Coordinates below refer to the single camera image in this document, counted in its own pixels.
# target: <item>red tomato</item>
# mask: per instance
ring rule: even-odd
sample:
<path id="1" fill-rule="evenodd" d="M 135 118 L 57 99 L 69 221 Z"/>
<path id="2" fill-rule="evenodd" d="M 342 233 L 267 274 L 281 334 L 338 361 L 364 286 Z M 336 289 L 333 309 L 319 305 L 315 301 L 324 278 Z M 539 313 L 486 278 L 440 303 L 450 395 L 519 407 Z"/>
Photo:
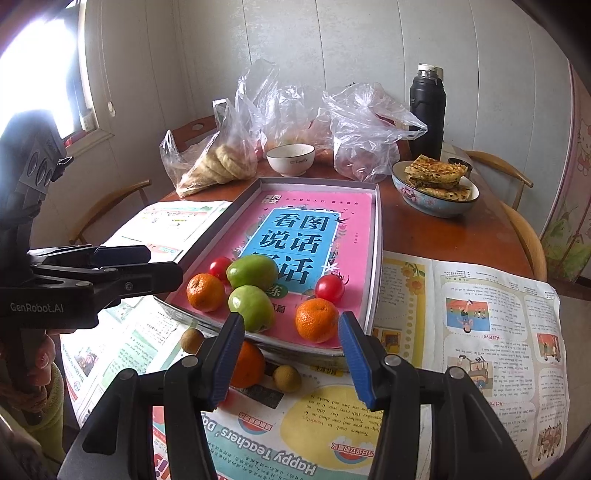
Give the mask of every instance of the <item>red tomato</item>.
<path id="1" fill-rule="evenodd" d="M 345 293 L 345 284 L 338 275 L 328 274 L 320 277 L 316 282 L 314 294 L 317 299 L 325 299 L 335 303 Z"/>
<path id="2" fill-rule="evenodd" d="M 217 257 L 211 265 L 209 265 L 209 272 L 214 277 L 219 278 L 222 281 L 228 281 L 228 277 L 226 276 L 226 270 L 232 263 L 228 257 Z"/>

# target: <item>white wall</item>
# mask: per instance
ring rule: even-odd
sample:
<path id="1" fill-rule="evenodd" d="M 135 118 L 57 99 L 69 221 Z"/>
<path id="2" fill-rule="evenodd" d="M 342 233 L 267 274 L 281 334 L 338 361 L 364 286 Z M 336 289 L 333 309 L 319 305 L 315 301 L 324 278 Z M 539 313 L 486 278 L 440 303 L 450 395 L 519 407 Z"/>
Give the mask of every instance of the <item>white wall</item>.
<path id="1" fill-rule="evenodd" d="M 113 137 L 77 156 L 51 185 L 33 224 L 33 248 L 66 244 L 78 221 L 110 192 L 152 179 L 146 194 L 156 202 L 173 189 L 158 146 L 167 129 L 192 119 L 193 107 L 183 86 L 172 0 L 88 0 L 86 55 L 95 109 L 106 117 L 100 127 Z M 106 113 L 109 100 L 114 117 Z M 89 229 L 87 239 L 104 241 L 141 208 L 134 194 Z"/>
<path id="2" fill-rule="evenodd" d="M 561 178 L 571 123 L 567 59 L 511 0 L 174 0 L 196 117 L 232 97 L 258 58 L 286 83 L 380 82 L 408 103 L 421 62 L 443 68 L 445 140 L 496 154 L 534 189 L 520 211 L 540 232 Z M 482 168 L 511 204 L 517 185 Z"/>

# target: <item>thermos lid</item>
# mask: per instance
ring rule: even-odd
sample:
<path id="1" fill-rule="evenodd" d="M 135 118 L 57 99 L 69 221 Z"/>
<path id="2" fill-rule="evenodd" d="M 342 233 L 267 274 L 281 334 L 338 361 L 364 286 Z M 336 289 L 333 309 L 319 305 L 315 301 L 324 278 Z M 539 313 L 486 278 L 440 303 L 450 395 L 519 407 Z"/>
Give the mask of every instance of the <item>thermos lid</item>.
<path id="1" fill-rule="evenodd" d="M 437 73 L 437 67 L 435 65 L 429 65 L 428 63 L 419 63 L 418 69 L 423 70 L 424 72 L 435 72 Z"/>

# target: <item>small cup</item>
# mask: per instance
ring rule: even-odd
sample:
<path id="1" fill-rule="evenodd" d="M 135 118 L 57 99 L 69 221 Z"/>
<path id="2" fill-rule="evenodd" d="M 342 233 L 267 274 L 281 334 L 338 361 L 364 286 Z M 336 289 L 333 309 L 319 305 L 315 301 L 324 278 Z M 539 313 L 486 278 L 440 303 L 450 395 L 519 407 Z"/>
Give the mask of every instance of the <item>small cup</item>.
<path id="1" fill-rule="evenodd" d="M 273 170 L 282 177 L 299 177 L 314 163 L 315 148 L 303 143 L 282 145 L 267 152 Z"/>

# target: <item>fingernail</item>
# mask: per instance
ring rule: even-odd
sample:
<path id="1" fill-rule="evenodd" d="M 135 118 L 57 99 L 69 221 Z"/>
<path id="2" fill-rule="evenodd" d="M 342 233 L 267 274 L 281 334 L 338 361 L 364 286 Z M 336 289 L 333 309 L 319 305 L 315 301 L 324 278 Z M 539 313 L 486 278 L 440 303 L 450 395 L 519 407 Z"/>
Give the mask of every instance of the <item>fingernail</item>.
<path id="1" fill-rule="evenodd" d="M 49 365 L 49 355 L 44 353 L 37 359 L 37 368 L 45 368 Z"/>

